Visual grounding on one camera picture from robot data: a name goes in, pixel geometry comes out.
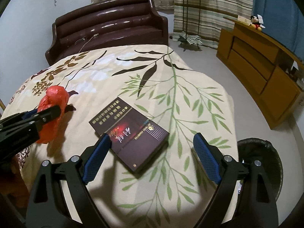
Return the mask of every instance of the tablecloth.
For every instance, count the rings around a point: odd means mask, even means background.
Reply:
[[[201,132],[223,154],[238,158],[233,108],[225,89],[190,69],[165,45],[129,45],[75,54],[31,76],[13,96],[3,117],[37,107],[46,89],[60,85],[70,94],[57,138],[18,154],[29,190],[42,161],[60,163],[81,155],[98,137],[91,120],[117,96],[169,133],[169,146],[135,178],[110,151],[87,185],[110,227],[193,227],[216,185],[193,150]],[[67,185],[62,183],[64,192]],[[66,202],[79,220],[71,197]],[[226,220],[232,217],[234,196]]]

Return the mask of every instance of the book cover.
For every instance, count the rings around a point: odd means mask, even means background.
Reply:
[[[111,149],[132,172],[142,169],[169,136],[166,130],[119,97],[89,123],[99,135],[110,136]]]

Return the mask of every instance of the floor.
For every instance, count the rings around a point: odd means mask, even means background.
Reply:
[[[216,57],[216,50],[201,46],[201,50],[186,50],[179,42],[170,40],[170,47],[193,70],[202,72],[220,83],[234,101],[234,118],[237,140],[255,137],[270,141],[278,151],[283,164],[283,186],[277,200],[279,223],[294,208],[303,193],[303,173],[299,150],[287,122],[274,130],[239,80]]]

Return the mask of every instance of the brown cabinet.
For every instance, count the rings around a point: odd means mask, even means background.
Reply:
[[[303,98],[299,86],[282,70],[300,60],[266,34],[234,21],[221,30],[217,57],[234,73],[263,113],[269,127],[279,125]]]

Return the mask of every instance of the silver bolt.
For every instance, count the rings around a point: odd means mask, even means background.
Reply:
[[[255,160],[255,161],[254,161],[254,164],[255,164],[256,166],[261,166],[261,165],[262,165],[261,161],[259,161],[259,160]]]
[[[73,156],[72,158],[71,158],[71,161],[72,162],[77,162],[79,160],[79,156]]]
[[[49,164],[49,161],[48,161],[48,160],[45,160],[45,161],[42,162],[42,165],[43,165],[43,166],[47,166],[48,164]]]
[[[224,157],[224,160],[227,161],[227,162],[231,162],[231,161],[232,161],[232,157],[229,156],[229,155],[226,155],[226,156]]]

